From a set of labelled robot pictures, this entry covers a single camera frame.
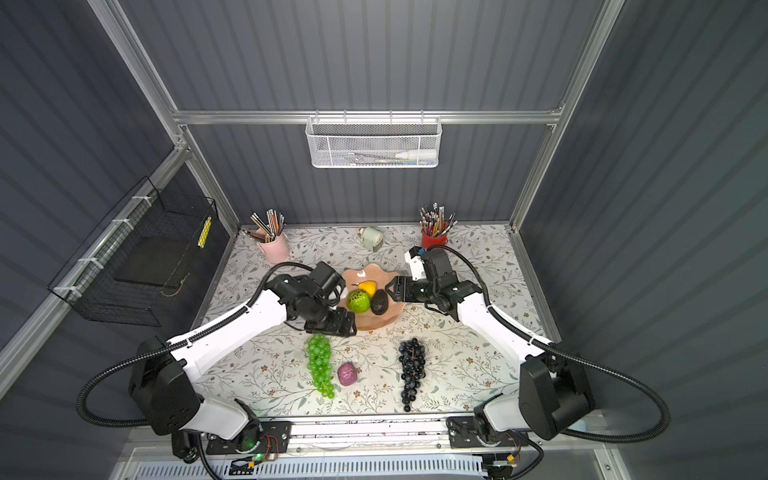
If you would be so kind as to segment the green custard apple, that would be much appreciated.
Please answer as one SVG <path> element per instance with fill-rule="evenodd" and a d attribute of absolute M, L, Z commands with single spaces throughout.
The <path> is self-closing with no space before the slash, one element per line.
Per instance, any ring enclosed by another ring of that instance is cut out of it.
<path fill-rule="evenodd" d="M 371 308 L 371 296 L 364 290 L 357 289 L 347 296 L 347 308 L 355 314 L 363 314 Z"/>

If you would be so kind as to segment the green grape bunch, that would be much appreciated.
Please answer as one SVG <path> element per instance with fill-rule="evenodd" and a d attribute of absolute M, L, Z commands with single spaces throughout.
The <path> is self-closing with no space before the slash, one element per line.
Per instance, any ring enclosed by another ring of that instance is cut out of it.
<path fill-rule="evenodd" d="M 314 334 L 307 341 L 308 370 L 315 389 L 327 399 L 335 397 L 333 369 L 331 366 L 330 340 L 322 334 Z"/>

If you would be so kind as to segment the yellow lemon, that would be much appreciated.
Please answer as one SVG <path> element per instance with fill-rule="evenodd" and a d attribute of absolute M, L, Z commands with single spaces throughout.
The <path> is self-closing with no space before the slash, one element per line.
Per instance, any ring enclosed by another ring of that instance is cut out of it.
<path fill-rule="evenodd" d="M 357 285 L 358 289 L 365 292 L 369 297 L 373 297 L 377 290 L 378 285 L 375 281 L 367 280 Z"/>

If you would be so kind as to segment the dark avocado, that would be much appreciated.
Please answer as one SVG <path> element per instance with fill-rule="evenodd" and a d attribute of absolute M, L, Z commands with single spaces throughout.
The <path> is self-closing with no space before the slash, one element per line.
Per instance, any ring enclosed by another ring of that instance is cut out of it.
<path fill-rule="evenodd" d="M 378 289 L 370 299 L 370 311 L 377 316 L 384 315 L 389 309 L 389 296 L 384 289 Z"/>

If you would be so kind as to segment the dark purple grape bunch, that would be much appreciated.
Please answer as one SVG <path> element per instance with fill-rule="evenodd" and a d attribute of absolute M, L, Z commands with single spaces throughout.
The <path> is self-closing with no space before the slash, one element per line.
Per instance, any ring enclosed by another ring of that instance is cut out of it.
<path fill-rule="evenodd" d="M 403 410 L 410 412 L 425 377 L 426 347 L 418 338 L 411 338 L 400 343 L 398 352 L 403 383 L 400 397 Z"/>

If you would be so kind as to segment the purple fig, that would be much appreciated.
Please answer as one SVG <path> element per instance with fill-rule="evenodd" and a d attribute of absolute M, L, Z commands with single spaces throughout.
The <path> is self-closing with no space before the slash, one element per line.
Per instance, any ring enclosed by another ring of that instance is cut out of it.
<path fill-rule="evenodd" d="M 359 369 L 352 362 L 343 363 L 337 370 L 337 378 L 342 386 L 351 386 L 358 381 Z"/>

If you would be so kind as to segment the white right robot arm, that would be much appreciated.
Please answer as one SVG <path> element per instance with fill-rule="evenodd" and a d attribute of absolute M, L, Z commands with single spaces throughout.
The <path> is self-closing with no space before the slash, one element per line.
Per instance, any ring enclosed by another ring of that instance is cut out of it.
<path fill-rule="evenodd" d="M 555 343 L 535 334 L 495 306 L 475 267 L 473 280 L 461 280 L 448 255 L 451 248 L 418 246 L 406 251 L 410 273 L 390 281 L 385 291 L 397 302 L 418 303 L 451 317 L 489 342 L 518 371 L 518 390 L 500 393 L 474 409 L 479 439 L 525 430 L 550 440 L 595 408 L 581 364 L 549 350 Z"/>

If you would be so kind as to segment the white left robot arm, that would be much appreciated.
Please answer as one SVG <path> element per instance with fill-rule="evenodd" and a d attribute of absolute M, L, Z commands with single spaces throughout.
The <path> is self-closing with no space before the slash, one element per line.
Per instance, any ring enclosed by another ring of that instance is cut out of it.
<path fill-rule="evenodd" d="M 133 366 L 129 393 L 157 435 L 213 434 L 241 450 L 264 435 L 256 414 L 243 402 L 224 402 L 198 392 L 195 382 L 224 357 L 259 334 L 299 319 L 311 334 L 349 337 L 355 315 L 341 307 L 342 276 L 324 262 L 301 275 L 269 272 L 244 304 L 168 341 L 170 352 Z"/>

